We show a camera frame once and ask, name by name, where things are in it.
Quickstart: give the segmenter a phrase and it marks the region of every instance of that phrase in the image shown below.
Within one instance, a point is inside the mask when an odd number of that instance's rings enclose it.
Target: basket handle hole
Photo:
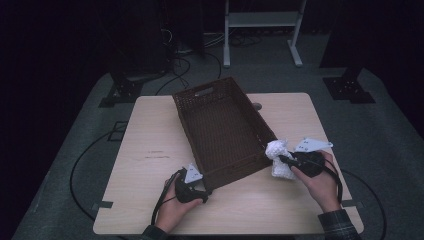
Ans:
[[[194,96],[201,97],[201,96],[210,94],[212,92],[213,92],[213,87],[209,87],[209,88],[206,88],[206,89],[203,89],[201,91],[198,91],[198,92],[194,93]]]

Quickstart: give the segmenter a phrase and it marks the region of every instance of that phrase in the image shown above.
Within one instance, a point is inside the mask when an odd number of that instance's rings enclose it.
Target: gray carpet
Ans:
[[[221,77],[232,76],[247,93],[306,92],[311,96],[333,151],[342,169],[361,177],[379,196],[387,217],[386,239],[422,239],[424,209],[424,142],[391,100],[383,83],[367,70],[358,81],[371,93],[375,104],[351,104],[334,101],[322,78],[340,76],[344,69],[320,69],[327,35],[301,35],[299,54],[304,66],[297,68],[291,59],[288,36],[263,37],[260,44],[248,48],[231,48],[231,67],[222,69]],[[222,48],[207,52],[222,61]],[[183,78],[189,87],[218,77],[219,65],[206,55],[184,57],[190,70]],[[175,71],[183,73],[184,61],[175,62]],[[144,85],[142,95],[154,95],[172,73]],[[106,97],[112,80],[108,74],[99,79],[87,98],[77,120],[64,141],[44,183],[13,239],[118,239],[93,233],[93,221],[74,203],[69,179],[75,161],[116,121],[127,121],[133,104],[116,104],[98,108]],[[159,95],[184,89],[180,80],[164,87]],[[93,205],[103,197],[119,141],[102,138],[80,159],[73,176],[75,194],[92,216]],[[344,174],[353,198],[363,203],[359,209],[365,230],[363,239],[379,239],[383,219],[377,201],[357,179]],[[137,239],[137,236],[126,237]],[[296,236],[296,239],[322,239],[322,236]]]

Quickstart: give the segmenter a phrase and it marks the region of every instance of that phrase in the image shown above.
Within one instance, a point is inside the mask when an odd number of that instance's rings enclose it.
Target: shelf leg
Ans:
[[[230,45],[228,43],[229,38],[229,14],[230,14],[230,5],[229,0],[225,1],[225,27],[224,27],[224,67],[230,67]]]
[[[301,5],[300,5],[299,13],[297,14],[297,19],[296,19],[296,25],[294,27],[293,39],[287,41],[289,48],[290,48],[290,52],[291,52],[293,60],[294,60],[294,64],[296,65],[296,67],[303,66],[302,60],[300,59],[299,53],[297,52],[297,49],[296,49],[296,42],[297,42],[297,38],[299,36],[300,25],[302,24],[303,14],[305,12],[305,7],[306,7],[306,2],[307,2],[307,0],[303,0]]]

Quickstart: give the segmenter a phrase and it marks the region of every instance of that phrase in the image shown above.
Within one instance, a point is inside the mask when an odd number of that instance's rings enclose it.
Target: wooden table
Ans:
[[[262,104],[259,113],[279,139],[293,149],[304,137],[328,141],[305,93],[248,94]],[[171,96],[138,98],[103,203],[94,223],[97,234],[141,234],[150,224],[164,181],[195,163]],[[351,199],[343,176],[343,200]],[[359,232],[356,207],[346,208]],[[322,233],[318,204],[300,181],[271,176],[271,167],[216,189],[208,202],[189,212],[172,234]]]

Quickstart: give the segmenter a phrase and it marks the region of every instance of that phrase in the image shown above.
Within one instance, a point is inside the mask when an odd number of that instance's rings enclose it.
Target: right hand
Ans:
[[[325,159],[333,163],[333,156],[331,154],[324,151],[318,152],[320,152]],[[325,162],[325,166],[335,171],[327,161]],[[339,201],[337,200],[337,184],[330,174],[323,171],[321,174],[310,178],[295,166],[293,166],[291,170],[296,177],[305,184],[309,190],[309,194],[311,194],[312,198],[318,203],[324,213],[341,209]]]

